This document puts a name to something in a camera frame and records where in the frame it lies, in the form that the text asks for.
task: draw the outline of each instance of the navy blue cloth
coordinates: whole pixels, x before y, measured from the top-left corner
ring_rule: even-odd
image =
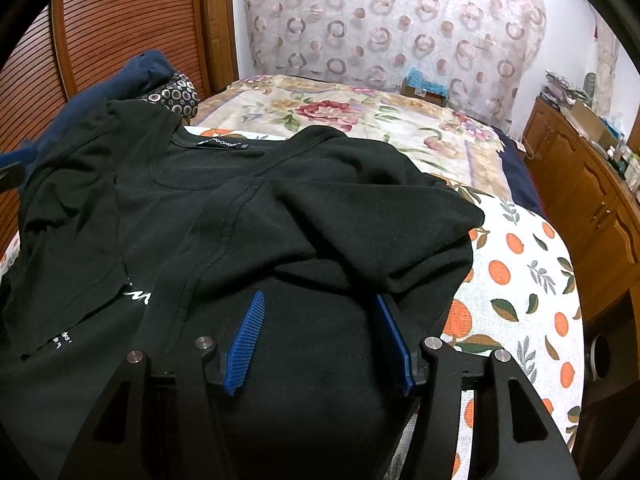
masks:
[[[0,172],[18,164],[29,164],[35,160],[37,155],[38,150],[35,144],[27,140],[18,150],[0,155]]]
[[[49,127],[35,141],[38,155],[26,165],[22,192],[33,170],[44,160],[47,147],[56,143],[65,131],[75,126],[104,99],[135,99],[168,83],[174,76],[174,67],[159,50],[147,50],[129,59],[119,72],[101,83],[96,83],[69,99]]]
[[[507,137],[500,128],[495,128],[495,132],[504,143],[504,151],[501,152],[502,170],[507,177],[507,183],[511,188],[511,197],[513,202],[522,206],[529,211],[539,214],[542,218],[546,218],[542,209],[540,196],[533,184],[529,170],[524,165],[524,161],[518,155],[518,149],[513,139]]]

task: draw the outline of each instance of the bottle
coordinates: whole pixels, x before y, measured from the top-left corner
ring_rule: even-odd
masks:
[[[629,160],[631,160],[632,155],[633,152],[625,144],[622,149],[622,154],[620,155],[620,160],[618,161],[618,174],[623,180],[625,178],[626,168],[628,168],[629,166]]]
[[[636,171],[636,156],[632,153],[629,157],[628,167],[625,171],[624,179],[629,189],[633,192],[636,181],[638,180],[638,172]]]
[[[624,152],[625,148],[626,148],[625,137],[620,136],[620,138],[618,139],[618,145],[616,146],[616,149],[613,151],[613,156],[611,158],[615,162],[619,162],[620,157],[622,156],[622,153]]]

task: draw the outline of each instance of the curtain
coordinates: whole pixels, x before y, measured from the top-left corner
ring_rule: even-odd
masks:
[[[397,91],[412,67],[506,129],[546,27],[543,0],[245,0],[259,73]]]
[[[596,30],[598,31],[598,68],[596,69],[596,88],[593,94],[593,111],[606,116],[611,108],[613,79],[618,61],[618,38],[609,25],[596,12]]]

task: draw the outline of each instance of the cabinet door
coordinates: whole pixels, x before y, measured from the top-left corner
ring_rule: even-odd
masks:
[[[540,173],[540,168],[545,158],[546,144],[552,133],[551,121],[547,113],[545,113],[544,106],[546,105],[536,101],[522,136],[529,149],[533,152],[533,158],[528,158],[526,161],[533,180],[536,180],[536,177]]]
[[[533,179],[552,224],[561,218],[562,202],[577,183],[577,166],[582,158],[579,149],[574,132],[557,129],[551,132],[546,147],[540,150],[543,158]]]
[[[593,319],[620,298],[640,273],[640,230],[635,213],[616,198],[600,214],[580,257],[575,283],[585,320]]]
[[[549,220],[575,261],[616,193],[612,192],[607,170],[594,160],[588,148],[578,141],[574,153],[575,160],[563,177],[566,183],[559,185],[564,192],[550,204]]]

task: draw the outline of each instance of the box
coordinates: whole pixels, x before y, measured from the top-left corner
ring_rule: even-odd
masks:
[[[428,103],[433,103],[438,106],[445,107],[447,106],[448,99],[440,94],[433,94],[429,91],[423,89],[415,89],[412,86],[408,86],[406,84],[406,78],[402,81],[402,90],[401,94],[405,97],[413,97],[416,99],[421,99],[422,101],[427,101]]]
[[[579,134],[597,142],[605,151],[618,144],[607,125],[583,102],[576,101],[566,118]]]

